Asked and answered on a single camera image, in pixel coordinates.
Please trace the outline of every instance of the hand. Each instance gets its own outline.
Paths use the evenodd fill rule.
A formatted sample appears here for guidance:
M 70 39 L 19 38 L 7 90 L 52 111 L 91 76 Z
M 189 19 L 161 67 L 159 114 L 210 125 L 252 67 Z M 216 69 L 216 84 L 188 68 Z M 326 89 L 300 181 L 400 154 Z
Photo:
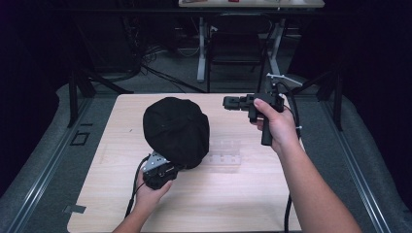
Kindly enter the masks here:
M 137 186 L 139 187 L 142 183 L 144 183 L 143 172 L 139 171 Z M 134 210 L 139 209 L 139 211 L 151 213 L 160 201 L 160 198 L 170 189 L 171 186 L 172 181 L 168 181 L 162 188 L 153 190 L 143 184 L 136 193 L 136 206 L 134 207 Z
M 287 108 L 282 113 L 278 113 L 266 102 L 255 99 L 255 107 L 259 112 L 269 119 L 269 129 L 272 135 L 272 148 L 280 154 L 286 147 L 299 145 L 294 125 L 293 115 Z M 257 129 L 262 130 L 263 120 L 256 123 Z

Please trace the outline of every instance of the left hand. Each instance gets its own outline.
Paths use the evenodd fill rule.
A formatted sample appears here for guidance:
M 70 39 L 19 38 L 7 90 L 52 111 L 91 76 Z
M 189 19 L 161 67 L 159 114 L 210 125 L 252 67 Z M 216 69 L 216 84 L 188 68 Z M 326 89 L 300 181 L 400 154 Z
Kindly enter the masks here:
M 137 187 L 140 186 L 143 181 L 143 172 L 142 170 L 139 171 Z M 172 186 L 172 181 L 168 181 L 162 188 L 158 190 L 153 190 L 143 184 L 139 190 L 137 190 L 136 194 L 136 206 L 134 210 L 139 209 L 141 211 L 151 213 L 157 203 L 160 201 L 160 198 L 170 189 Z

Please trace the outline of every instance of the forearm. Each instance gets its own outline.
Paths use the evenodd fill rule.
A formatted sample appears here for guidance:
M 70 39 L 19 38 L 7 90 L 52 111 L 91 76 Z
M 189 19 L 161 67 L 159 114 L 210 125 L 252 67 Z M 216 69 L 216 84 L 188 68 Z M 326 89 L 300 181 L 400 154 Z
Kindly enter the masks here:
M 134 210 L 128 215 L 124 221 L 113 231 L 121 233 L 136 233 L 140 232 L 143 224 L 149 218 L 151 212 L 148 210 Z
M 279 154 L 303 232 L 360 232 L 300 145 Z

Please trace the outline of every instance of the wooden board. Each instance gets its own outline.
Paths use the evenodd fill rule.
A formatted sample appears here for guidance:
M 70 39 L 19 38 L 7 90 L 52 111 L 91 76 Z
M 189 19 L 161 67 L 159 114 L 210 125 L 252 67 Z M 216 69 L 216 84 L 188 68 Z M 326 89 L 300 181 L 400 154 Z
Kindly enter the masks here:
M 70 232 L 110 232 L 123 220 L 140 161 L 153 150 L 143 134 L 143 113 L 175 96 L 198 104 L 208 116 L 210 153 L 179 173 L 144 225 L 144 232 L 248 232 L 283 230 L 288 187 L 277 154 L 260 144 L 247 112 L 223 108 L 225 96 L 242 94 L 121 95 L 111 113 L 73 213 Z M 213 162 L 220 151 L 232 160 Z M 300 230 L 294 209 L 290 230 Z

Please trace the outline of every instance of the chair leg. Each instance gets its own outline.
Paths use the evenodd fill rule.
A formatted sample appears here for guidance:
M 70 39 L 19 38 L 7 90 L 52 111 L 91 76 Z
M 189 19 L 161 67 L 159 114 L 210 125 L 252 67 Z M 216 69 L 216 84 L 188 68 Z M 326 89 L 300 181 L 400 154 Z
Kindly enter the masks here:
M 261 63 L 261 66 L 260 66 L 260 73 L 258 75 L 257 93 L 260 93 L 260 86 L 261 86 L 261 81 L 263 79 L 263 71 L 264 71 L 265 61 L 266 61 L 266 59 Z
M 210 62 L 206 58 L 206 82 L 207 82 L 207 92 L 210 93 Z

